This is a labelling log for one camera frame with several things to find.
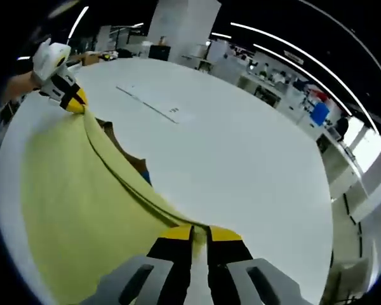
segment white round table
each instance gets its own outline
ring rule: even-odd
[[[77,78],[95,116],[113,122],[125,150],[147,159],[158,193],[191,219],[240,234],[254,258],[267,259],[300,285],[305,299],[319,303],[333,228],[313,140],[253,95],[169,62],[104,62],[82,67]],[[141,101],[162,113],[179,109],[171,117],[177,124]],[[20,165],[28,139],[65,115],[30,94],[0,149],[4,240],[25,281],[48,304],[53,300],[32,260],[21,214]]]

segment yellow towel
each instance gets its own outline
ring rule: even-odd
[[[22,212],[34,262],[60,304],[93,294],[103,275],[146,254],[169,227],[204,228],[154,192],[87,110],[27,145]]]

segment paper on table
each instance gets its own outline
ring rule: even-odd
[[[116,86],[116,88],[156,111],[172,123],[186,123],[194,119],[194,116],[186,111],[183,105],[167,100],[166,97],[160,97],[155,93],[148,94],[149,90],[140,90],[134,86]]]

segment person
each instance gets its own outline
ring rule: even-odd
[[[349,129],[349,120],[347,119],[347,117],[348,117],[347,113],[342,113],[342,116],[340,117],[340,119],[338,119],[335,125],[336,131],[341,136],[341,138],[338,140],[339,142],[344,140],[344,135]]]
[[[264,78],[266,78],[268,76],[268,64],[265,63],[264,66],[262,67],[261,71],[260,71],[260,76],[263,76]]]
[[[226,54],[227,54],[227,56],[229,56],[229,55],[237,56],[236,47],[231,44],[230,48],[227,50]]]
[[[285,76],[286,76],[285,71],[274,73],[274,75],[272,75],[272,79],[274,80],[274,84],[276,84],[276,83],[285,84],[285,81],[286,81]]]
[[[301,91],[301,92],[304,92],[306,87],[308,85],[311,85],[311,84],[314,84],[313,81],[311,80],[303,80],[303,79],[300,79],[300,78],[297,78],[297,80],[292,84],[292,86],[297,89],[298,91]]]
[[[14,100],[21,95],[30,93],[39,88],[39,84],[34,81],[32,71],[12,76],[7,82],[4,89],[2,103],[5,104],[10,100]]]

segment floor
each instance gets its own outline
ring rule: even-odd
[[[332,203],[332,213],[334,259],[339,262],[359,259],[358,226],[347,215],[343,196]]]

